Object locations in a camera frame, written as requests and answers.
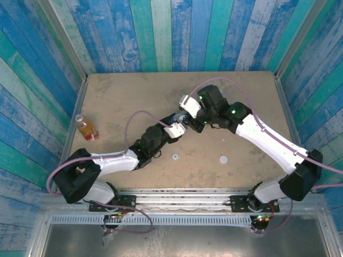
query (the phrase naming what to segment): orange juice bottle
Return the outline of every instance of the orange juice bottle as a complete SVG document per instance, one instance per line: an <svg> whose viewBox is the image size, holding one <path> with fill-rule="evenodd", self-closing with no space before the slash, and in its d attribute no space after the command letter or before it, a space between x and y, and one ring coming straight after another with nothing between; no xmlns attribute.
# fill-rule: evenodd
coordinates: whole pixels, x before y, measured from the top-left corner
<svg viewBox="0 0 343 257"><path fill-rule="evenodd" d="M75 116L75 124L86 140L92 141L98 138L98 131L93 127L92 122L86 116L77 114Z"/></svg>

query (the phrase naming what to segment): metal floor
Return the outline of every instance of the metal floor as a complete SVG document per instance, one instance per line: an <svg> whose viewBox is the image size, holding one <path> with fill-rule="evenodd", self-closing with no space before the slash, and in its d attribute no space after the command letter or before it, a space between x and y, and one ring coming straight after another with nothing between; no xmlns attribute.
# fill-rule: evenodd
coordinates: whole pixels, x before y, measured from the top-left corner
<svg viewBox="0 0 343 257"><path fill-rule="evenodd" d="M272 219L270 227L285 217ZM131 226L132 229L145 229ZM324 257L329 253L316 219L294 216L280 230L257 235L232 226L154 226L146 235L118 233L102 246L99 225L53 224L43 256L46 257Z"/></svg>

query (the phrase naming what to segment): bottle cap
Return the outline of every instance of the bottle cap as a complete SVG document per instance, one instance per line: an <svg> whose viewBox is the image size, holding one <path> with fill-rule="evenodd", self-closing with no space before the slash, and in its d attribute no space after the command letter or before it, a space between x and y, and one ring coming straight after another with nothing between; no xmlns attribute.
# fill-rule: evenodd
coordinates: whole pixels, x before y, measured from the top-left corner
<svg viewBox="0 0 343 257"><path fill-rule="evenodd" d="M81 120L83 120L84 118L83 118L83 116L81 115L81 114L77 114L76 116L75 116L75 120L77 121L77 122L80 122Z"/></svg>

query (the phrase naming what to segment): beige tabletop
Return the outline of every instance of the beige tabletop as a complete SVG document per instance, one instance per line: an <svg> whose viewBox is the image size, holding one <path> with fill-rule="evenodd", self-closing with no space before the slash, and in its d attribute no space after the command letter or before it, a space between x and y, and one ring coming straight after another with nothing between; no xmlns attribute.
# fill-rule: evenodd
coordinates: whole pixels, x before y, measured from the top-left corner
<svg viewBox="0 0 343 257"><path fill-rule="evenodd" d="M202 81L227 77L239 83L252 98L259 117L272 129L290 139L285 115L271 72L184 72L93 74L81 113L99 131L99 138L86 141L77 131L71 153L86 148L90 153L111 153L125 149L124 129L137 110L147 110L158 118L178 111L178 101ZM229 103L247 104L228 82L214 81ZM129 143L140 139L156 122L145 114L136 116L129 127ZM221 155L229 161L221 164ZM205 127L201 134L189 128L177 142L165 145L162 155L143 169L121 171L101 177L118 188L167 187L252 187L283 174L269 156L252 143L228 130Z"/></svg>

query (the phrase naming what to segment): striped wooden wall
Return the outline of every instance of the striped wooden wall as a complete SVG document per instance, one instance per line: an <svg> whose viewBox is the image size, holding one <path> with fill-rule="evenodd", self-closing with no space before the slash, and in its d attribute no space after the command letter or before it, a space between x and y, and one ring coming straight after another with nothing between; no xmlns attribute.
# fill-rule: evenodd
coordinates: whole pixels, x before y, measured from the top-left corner
<svg viewBox="0 0 343 257"><path fill-rule="evenodd" d="M275 71L314 0L48 0L85 71Z"/></svg>
<svg viewBox="0 0 343 257"><path fill-rule="evenodd" d="M1 257L25 255L80 84L37 0L1 0Z"/></svg>
<svg viewBox="0 0 343 257"><path fill-rule="evenodd" d="M343 1L327 0L281 81L301 143L343 170ZM319 184L343 182L327 170ZM343 190L324 191L343 233Z"/></svg>

